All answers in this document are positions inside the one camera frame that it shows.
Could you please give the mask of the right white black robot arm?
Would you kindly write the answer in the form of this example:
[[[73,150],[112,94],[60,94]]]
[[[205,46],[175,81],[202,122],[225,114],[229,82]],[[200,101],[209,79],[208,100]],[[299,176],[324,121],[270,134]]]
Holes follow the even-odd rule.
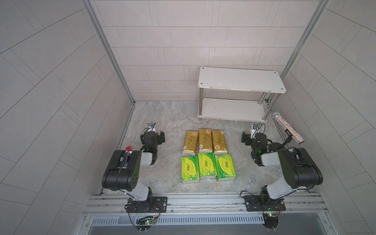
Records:
[[[323,175],[304,148],[285,148],[293,139],[299,141],[300,135],[288,129],[287,139],[282,143],[267,139],[260,132],[254,135],[242,133],[241,142],[251,146],[251,157],[258,166],[280,166],[283,176],[272,184],[261,188],[259,195],[244,196],[247,210],[284,211],[284,197],[305,187],[312,189],[323,183]]]

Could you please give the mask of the aluminium rail frame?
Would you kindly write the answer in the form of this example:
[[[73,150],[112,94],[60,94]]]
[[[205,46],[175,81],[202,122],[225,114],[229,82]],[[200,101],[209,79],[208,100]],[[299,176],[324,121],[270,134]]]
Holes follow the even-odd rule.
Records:
[[[127,214],[129,198],[122,194],[91,196],[83,215],[105,216]],[[166,193],[155,194],[154,204],[162,215],[246,214],[246,213],[321,213],[328,212],[319,193],[297,192],[276,202],[260,202],[248,193]]]

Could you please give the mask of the green tissue pack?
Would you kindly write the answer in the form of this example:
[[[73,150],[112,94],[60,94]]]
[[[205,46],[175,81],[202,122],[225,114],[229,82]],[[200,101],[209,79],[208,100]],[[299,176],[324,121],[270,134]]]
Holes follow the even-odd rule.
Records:
[[[181,158],[182,169],[182,183],[198,183],[200,181],[198,157],[182,157]]]
[[[215,155],[217,181],[234,181],[236,171],[231,154]]]
[[[200,178],[215,178],[217,176],[215,157],[213,153],[198,154]]]

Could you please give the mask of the left circuit board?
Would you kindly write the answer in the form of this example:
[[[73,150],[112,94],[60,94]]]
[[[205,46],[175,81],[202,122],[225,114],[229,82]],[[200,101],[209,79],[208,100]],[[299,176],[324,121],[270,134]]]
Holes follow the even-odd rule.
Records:
[[[140,232],[144,231],[145,233],[157,222],[157,217],[145,216],[142,218],[136,219],[136,229]]]

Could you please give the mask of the circuit board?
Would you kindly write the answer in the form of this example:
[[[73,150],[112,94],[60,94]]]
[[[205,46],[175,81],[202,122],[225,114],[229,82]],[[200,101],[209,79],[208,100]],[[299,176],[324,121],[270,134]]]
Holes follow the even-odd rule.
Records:
[[[275,213],[264,213],[263,215],[263,226],[267,229],[276,230],[279,225],[279,216]]]
[[[157,217],[145,216],[142,218],[136,219],[136,229],[140,232],[144,231],[145,233],[157,222]]]

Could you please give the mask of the sparkly tube on black stand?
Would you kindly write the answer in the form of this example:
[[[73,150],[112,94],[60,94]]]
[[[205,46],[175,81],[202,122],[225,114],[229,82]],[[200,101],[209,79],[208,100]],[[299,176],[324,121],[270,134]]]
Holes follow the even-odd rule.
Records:
[[[282,144],[277,142],[271,143],[268,146],[268,150],[270,152],[277,152],[279,149],[284,149],[292,140],[299,145],[305,142],[305,139],[281,116],[279,112],[273,112],[271,117],[285,130],[287,138]]]

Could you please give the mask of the right circuit board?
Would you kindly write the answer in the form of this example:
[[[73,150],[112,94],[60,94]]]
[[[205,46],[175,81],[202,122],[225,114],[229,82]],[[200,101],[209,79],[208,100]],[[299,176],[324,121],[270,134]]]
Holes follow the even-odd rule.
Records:
[[[263,226],[267,229],[276,230],[279,225],[279,216],[275,213],[264,213],[263,215]]]

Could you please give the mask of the white two-tier shelf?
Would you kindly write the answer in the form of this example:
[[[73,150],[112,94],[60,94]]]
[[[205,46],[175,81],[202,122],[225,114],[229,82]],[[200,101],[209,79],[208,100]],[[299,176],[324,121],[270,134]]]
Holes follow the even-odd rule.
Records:
[[[284,94],[286,88],[277,71],[201,67],[198,80],[197,117],[265,123],[271,108],[263,101],[268,93]],[[262,93],[258,101],[205,98],[205,89]]]

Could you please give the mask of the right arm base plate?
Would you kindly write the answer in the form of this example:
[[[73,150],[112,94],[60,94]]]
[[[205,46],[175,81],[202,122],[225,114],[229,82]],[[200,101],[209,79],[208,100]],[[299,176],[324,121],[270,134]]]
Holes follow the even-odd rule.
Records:
[[[271,199],[268,196],[246,195],[243,196],[248,212],[282,212],[286,210],[283,199]]]

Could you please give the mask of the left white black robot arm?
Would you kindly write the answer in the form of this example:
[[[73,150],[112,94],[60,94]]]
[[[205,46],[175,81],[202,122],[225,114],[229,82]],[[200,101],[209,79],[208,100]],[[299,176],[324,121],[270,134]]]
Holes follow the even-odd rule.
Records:
[[[152,212],[155,201],[150,187],[139,182],[140,167],[153,165],[158,158],[158,146],[165,142],[164,132],[148,130],[141,135],[140,150],[115,150],[102,177],[102,187],[122,191],[130,196],[126,211]]]

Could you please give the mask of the gold tissue pack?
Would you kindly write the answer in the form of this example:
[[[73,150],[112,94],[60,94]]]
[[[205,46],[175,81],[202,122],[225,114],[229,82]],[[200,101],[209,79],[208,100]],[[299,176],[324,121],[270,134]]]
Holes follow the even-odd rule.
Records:
[[[189,157],[189,156],[196,156],[197,155],[197,143],[198,143],[198,132],[197,131],[190,131],[186,132],[182,156]]]
[[[223,130],[212,131],[213,153],[215,155],[223,155],[228,153],[226,139]]]
[[[199,153],[213,153],[211,132],[210,129],[199,129]]]

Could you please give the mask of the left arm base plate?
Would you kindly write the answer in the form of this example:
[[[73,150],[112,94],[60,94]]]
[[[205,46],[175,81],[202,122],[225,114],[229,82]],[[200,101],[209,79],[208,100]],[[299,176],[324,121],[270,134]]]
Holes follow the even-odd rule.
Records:
[[[129,199],[125,206],[127,213],[159,213],[166,212],[168,197],[157,196],[146,201],[133,201]]]

